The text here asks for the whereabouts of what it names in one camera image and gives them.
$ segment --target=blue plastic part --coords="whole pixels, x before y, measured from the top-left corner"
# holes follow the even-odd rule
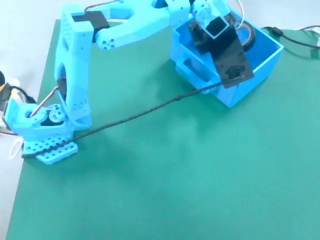
[[[171,59],[176,63],[177,72],[186,78],[196,89],[200,89],[218,83],[221,79],[216,71],[210,53],[200,55],[196,49],[188,29],[189,21],[173,30]],[[252,23],[250,24],[255,28],[256,40],[252,48],[246,52],[246,57],[253,69],[254,78],[230,88],[224,88],[221,85],[202,92],[203,94],[213,94],[229,108],[243,99],[270,75],[279,59],[281,51],[284,49],[280,43],[272,39],[261,29]],[[240,38],[245,37],[245,34],[238,35]]]
[[[55,79],[66,77],[65,100],[60,92],[58,95],[74,130],[84,130],[92,125],[87,90],[94,28],[89,21],[75,22],[73,19],[73,16],[84,14],[78,4],[63,7],[54,64]]]
[[[26,141],[23,147],[23,154],[34,154],[55,146],[56,144],[61,144],[67,140],[66,137],[54,134],[42,141]],[[63,147],[59,147],[57,150],[38,155],[36,158],[45,164],[53,164],[77,152],[78,146],[75,143],[70,142]]]
[[[171,58],[176,62],[179,74],[196,88],[220,82],[211,56],[200,56],[187,24],[190,14],[197,18],[204,30],[213,19],[222,18],[225,21],[224,16],[230,13],[226,0],[210,3],[195,0],[192,6],[189,0],[119,0],[92,7],[89,11],[101,11],[107,20],[127,20],[96,33],[96,43],[102,50],[134,43],[166,27],[180,24],[173,31],[171,46]],[[54,66],[55,80],[65,81],[67,88],[66,96],[57,91],[61,104],[42,107],[37,114],[29,117],[36,104],[16,103],[13,98],[8,101],[4,120],[13,132],[23,137],[24,154],[33,154],[67,141],[73,137],[74,131],[92,125],[87,90],[94,27],[89,21],[74,21],[73,17],[79,15],[85,15],[81,5],[66,5],[62,9]],[[283,46],[257,29],[257,42],[246,53],[254,68],[255,78],[228,89],[220,86],[203,93],[212,93],[232,107],[270,74],[282,49]],[[52,164],[77,151],[77,145],[69,143],[37,158],[45,164]]]

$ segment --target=red wire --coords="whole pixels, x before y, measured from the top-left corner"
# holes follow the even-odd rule
[[[11,132],[5,132],[5,131],[0,131],[0,134],[8,135],[8,136],[18,136],[18,134],[11,133]]]

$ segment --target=zip tie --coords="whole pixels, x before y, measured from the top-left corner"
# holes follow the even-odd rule
[[[18,153],[19,153],[20,149],[22,148],[22,145],[23,145],[23,144],[24,144],[24,139],[23,139],[22,136],[17,137],[17,138],[14,140],[14,142],[13,142],[13,144],[12,144],[12,147],[11,147],[11,149],[10,149],[10,152],[9,152],[9,159],[14,159],[14,158],[18,155]]]

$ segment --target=hole pattern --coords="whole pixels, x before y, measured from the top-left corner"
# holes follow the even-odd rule
[[[34,143],[26,142],[25,150],[27,150],[27,152],[24,152],[24,153],[25,154],[36,153],[39,151],[46,150],[47,148],[51,148],[52,145],[50,145],[50,143],[55,143],[54,145],[56,146],[56,145],[59,145],[60,143],[64,143],[64,142],[66,142],[66,138],[61,137],[61,136],[57,136],[57,135],[48,137],[46,140],[43,140],[41,142],[34,142]],[[39,159],[41,159],[42,161],[50,161],[50,162],[54,163],[59,160],[59,157],[61,155],[63,155],[65,153],[65,151],[73,152],[76,149],[76,147],[77,147],[77,145],[75,145],[73,142],[71,142],[63,147],[59,147],[56,150],[52,150],[47,153],[42,153],[41,155],[39,155]]]

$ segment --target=perforated plate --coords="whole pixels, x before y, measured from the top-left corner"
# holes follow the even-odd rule
[[[67,141],[66,137],[54,135],[39,142],[25,142],[23,154],[33,154],[61,144],[65,141]],[[77,152],[78,146],[74,142],[70,142],[63,147],[59,147],[57,150],[38,155],[36,158],[45,164],[53,164]]]

